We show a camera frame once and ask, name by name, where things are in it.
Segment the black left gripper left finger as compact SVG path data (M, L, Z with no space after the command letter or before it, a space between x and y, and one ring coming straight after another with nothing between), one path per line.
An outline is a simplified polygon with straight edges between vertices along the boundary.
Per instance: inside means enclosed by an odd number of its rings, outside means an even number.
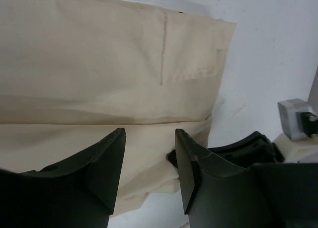
M40 171L0 172L3 228L105 228L114 213L126 132Z

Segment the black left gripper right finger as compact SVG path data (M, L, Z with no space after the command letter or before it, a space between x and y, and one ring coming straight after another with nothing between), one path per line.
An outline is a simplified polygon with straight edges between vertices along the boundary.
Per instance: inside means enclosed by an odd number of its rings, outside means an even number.
M215 176L198 168L179 172L183 208L193 228L315 228L318 166L254 164Z

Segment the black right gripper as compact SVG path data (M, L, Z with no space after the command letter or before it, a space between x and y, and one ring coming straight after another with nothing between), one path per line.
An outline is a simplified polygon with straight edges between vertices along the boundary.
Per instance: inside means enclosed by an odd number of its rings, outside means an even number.
M258 131L233 144L213 148L199 145L185 130L176 131L176 141L179 139L186 154L205 169L241 169L285 161L277 145Z

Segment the beige trousers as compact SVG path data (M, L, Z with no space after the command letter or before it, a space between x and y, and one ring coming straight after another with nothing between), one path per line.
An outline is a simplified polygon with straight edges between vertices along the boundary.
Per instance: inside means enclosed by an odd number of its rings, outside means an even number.
M208 144L235 24L120 0L0 0L0 166L40 170L119 127L114 215L179 190L175 130Z

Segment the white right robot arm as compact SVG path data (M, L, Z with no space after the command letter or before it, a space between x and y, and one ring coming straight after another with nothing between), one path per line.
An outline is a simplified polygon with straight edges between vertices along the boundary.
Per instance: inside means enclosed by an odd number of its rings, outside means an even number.
M215 176L230 176L261 163L296 162L318 151L317 138L291 141L281 134L271 142L258 131L233 144L206 148L183 129L175 131L175 150L167 159L179 172L202 168Z

